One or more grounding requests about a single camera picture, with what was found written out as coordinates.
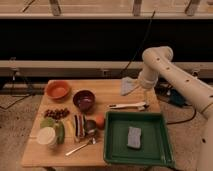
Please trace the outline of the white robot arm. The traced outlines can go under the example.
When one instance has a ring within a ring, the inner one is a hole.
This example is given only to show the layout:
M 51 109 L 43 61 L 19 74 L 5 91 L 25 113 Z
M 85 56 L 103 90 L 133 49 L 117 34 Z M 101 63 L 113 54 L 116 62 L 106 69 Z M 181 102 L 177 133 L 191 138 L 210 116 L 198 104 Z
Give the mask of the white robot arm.
M 196 171 L 213 171 L 213 87 L 172 64 L 172 58 L 169 46 L 146 49 L 138 82 L 144 89 L 152 89 L 161 75 L 207 118 Z

